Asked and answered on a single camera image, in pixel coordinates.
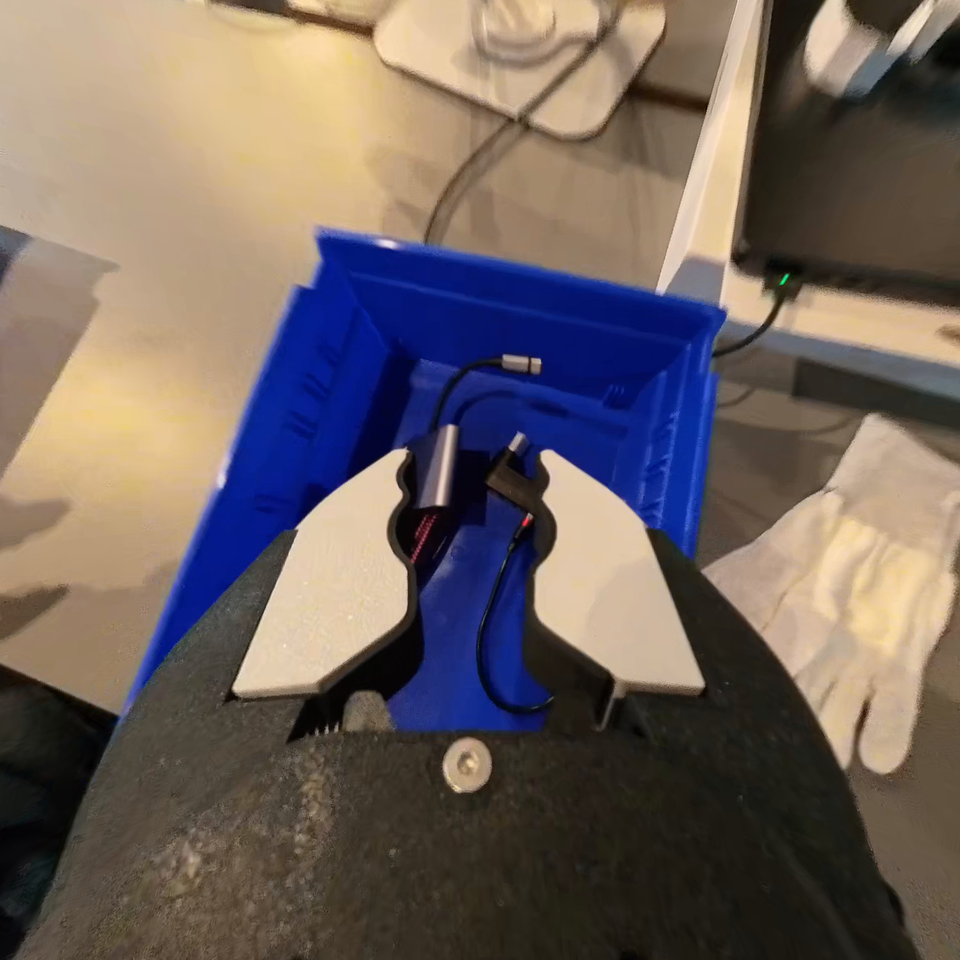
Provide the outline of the white laptop box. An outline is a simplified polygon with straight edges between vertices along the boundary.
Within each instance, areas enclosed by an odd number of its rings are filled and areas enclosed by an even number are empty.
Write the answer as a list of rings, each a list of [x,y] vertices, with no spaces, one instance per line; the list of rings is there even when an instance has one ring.
[[[726,310],[725,331],[757,328],[762,282],[731,260],[761,47],[763,3],[737,2],[656,284],[661,294]],[[958,313],[806,287],[761,346],[807,361],[958,395]]]

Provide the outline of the black usb hub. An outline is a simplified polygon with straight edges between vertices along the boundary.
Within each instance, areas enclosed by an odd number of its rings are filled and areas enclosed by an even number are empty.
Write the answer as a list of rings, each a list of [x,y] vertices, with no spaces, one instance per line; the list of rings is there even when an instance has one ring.
[[[548,475],[538,463],[534,472],[524,468],[524,456],[529,449],[529,438],[517,431],[510,441],[493,457],[486,473],[486,486],[498,498],[534,516],[543,504],[548,486]]]

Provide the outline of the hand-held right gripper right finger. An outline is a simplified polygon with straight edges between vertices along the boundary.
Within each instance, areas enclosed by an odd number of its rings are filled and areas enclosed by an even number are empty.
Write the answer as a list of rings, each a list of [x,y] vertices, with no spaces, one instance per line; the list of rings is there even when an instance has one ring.
[[[523,663],[574,726],[603,730],[637,693],[695,697],[706,682],[650,532],[555,450],[537,454]]]

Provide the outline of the dark laptop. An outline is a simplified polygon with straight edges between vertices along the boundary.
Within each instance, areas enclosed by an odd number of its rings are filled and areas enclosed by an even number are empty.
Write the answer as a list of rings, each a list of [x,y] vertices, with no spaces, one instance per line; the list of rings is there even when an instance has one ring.
[[[958,307],[958,27],[859,100],[806,79],[823,2],[763,3],[731,259],[744,273]],[[908,2],[850,2],[894,28]]]

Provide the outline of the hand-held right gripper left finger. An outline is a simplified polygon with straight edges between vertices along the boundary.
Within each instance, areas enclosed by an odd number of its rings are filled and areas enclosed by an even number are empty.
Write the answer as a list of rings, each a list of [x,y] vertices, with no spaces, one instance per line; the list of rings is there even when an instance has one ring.
[[[391,450],[295,527],[231,691],[241,700],[325,693],[414,623],[416,576],[398,521],[407,448]]]

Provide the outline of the white cloth glove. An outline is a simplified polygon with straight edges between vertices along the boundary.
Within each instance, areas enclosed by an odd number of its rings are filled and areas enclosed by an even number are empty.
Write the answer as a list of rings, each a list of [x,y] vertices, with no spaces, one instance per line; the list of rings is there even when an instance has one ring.
[[[958,463],[867,414],[825,485],[703,570],[777,656],[844,769],[905,762],[958,594]]]

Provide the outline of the white charger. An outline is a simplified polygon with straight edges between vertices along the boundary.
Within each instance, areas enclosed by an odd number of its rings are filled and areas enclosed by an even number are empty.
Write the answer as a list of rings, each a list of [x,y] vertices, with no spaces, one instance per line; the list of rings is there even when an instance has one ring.
[[[803,73],[833,99],[862,99],[895,66],[926,59],[958,19],[957,1],[908,2],[894,28],[882,29],[860,18],[851,2],[823,1],[803,43]]]

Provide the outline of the blue plastic bin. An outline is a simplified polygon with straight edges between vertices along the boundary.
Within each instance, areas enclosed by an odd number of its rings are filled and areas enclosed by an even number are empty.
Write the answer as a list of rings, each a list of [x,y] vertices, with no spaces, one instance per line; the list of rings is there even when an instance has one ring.
[[[390,708],[402,730],[541,729],[542,713],[512,717],[492,703],[474,661],[481,601],[520,520],[482,492],[486,462],[521,430],[534,444],[524,463],[555,450],[693,557],[723,312],[383,237],[321,231],[318,256],[312,285],[294,288],[123,713],[278,534],[424,433],[458,369],[507,353],[544,360],[542,385],[474,371],[442,414],[462,426],[462,519],[422,587],[423,664]]]

